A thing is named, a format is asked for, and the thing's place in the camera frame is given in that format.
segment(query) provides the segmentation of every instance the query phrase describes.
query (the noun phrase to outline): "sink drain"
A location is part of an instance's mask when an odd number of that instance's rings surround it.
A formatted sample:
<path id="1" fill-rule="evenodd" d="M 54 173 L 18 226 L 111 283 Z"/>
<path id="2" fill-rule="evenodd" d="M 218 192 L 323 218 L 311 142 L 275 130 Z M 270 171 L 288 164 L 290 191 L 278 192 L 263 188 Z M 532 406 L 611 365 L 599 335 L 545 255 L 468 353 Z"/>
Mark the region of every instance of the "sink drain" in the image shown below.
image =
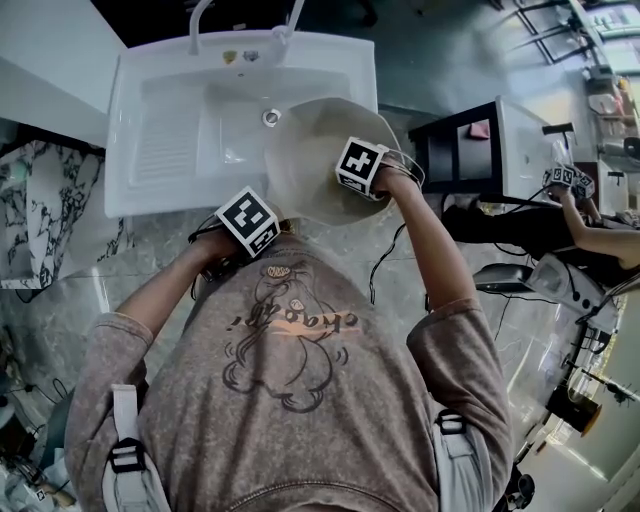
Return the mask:
<path id="1" fill-rule="evenodd" d="M 264 123 L 265 126 L 268 126 L 269 128 L 273 128 L 281 116 L 282 116 L 282 113 L 279 110 L 276 110 L 275 108 L 272 108 L 270 110 L 265 110 L 262 113 L 262 122 Z"/>

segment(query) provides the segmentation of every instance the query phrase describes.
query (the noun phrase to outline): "graphic print on shirt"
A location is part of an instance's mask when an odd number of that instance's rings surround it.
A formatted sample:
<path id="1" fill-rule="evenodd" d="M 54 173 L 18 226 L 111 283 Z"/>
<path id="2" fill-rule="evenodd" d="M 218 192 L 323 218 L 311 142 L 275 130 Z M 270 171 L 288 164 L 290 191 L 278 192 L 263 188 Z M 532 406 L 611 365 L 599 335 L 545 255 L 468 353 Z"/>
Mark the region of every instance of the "graphic print on shirt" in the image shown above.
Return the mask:
<path id="1" fill-rule="evenodd" d="M 227 329 L 242 322 L 252 332 L 225 347 L 232 361 L 222 381 L 242 394 L 264 388 L 287 411 L 311 412 L 322 403 L 334 366 L 349 361 L 340 334 L 361 331 L 358 317 L 317 297 L 306 262 L 265 265 L 260 276 L 250 318 L 237 317 Z"/>

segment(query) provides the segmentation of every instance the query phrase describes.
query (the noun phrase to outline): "hand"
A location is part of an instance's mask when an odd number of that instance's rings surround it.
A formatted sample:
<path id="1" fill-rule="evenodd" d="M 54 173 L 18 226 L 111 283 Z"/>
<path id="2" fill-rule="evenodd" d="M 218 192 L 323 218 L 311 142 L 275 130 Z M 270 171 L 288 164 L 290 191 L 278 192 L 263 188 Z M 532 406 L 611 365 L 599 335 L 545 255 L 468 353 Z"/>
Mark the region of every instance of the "hand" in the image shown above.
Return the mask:
<path id="1" fill-rule="evenodd" d="M 407 173 L 409 171 L 402 163 L 391 156 L 385 155 L 373 180 L 373 190 L 375 192 L 388 192 L 394 196 L 407 187 L 417 187 L 417 183 Z"/>
<path id="2" fill-rule="evenodd" d="M 561 187 L 560 185 L 554 185 L 548 191 L 550 196 L 557 199 L 562 199 L 565 196 L 573 197 L 573 195 L 571 194 L 571 189 L 567 187 Z"/>
<path id="3" fill-rule="evenodd" d="M 188 248 L 198 262 L 206 265 L 212 261 L 233 256 L 240 246 L 223 229 L 200 235 Z"/>

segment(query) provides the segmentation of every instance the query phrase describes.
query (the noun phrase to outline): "backpack strap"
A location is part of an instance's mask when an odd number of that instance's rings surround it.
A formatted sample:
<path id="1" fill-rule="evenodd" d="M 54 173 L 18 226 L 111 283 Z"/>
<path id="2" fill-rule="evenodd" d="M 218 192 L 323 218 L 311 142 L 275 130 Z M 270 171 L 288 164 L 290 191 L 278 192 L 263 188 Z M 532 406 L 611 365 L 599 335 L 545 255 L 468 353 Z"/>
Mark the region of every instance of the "backpack strap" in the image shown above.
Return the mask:
<path id="1" fill-rule="evenodd" d="M 452 409 L 436 404 L 433 445 L 440 512 L 487 512 L 493 507 L 489 451 L 480 431 Z"/>
<path id="2" fill-rule="evenodd" d="M 109 452 L 102 478 L 108 512 L 170 512 L 155 464 L 140 442 L 138 392 L 114 384 L 113 417 L 118 442 Z"/>

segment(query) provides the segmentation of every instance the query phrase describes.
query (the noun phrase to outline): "pink object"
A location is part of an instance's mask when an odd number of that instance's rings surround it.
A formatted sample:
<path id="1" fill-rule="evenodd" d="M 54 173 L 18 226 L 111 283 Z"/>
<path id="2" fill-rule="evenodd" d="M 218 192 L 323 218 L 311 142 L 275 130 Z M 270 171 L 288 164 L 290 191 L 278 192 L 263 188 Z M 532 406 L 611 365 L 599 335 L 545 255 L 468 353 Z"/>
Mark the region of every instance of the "pink object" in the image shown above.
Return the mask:
<path id="1" fill-rule="evenodd" d="M 487 140 L 490 138 L 489 121 L 480 121 L 469 125 L 469 138 Z"/>

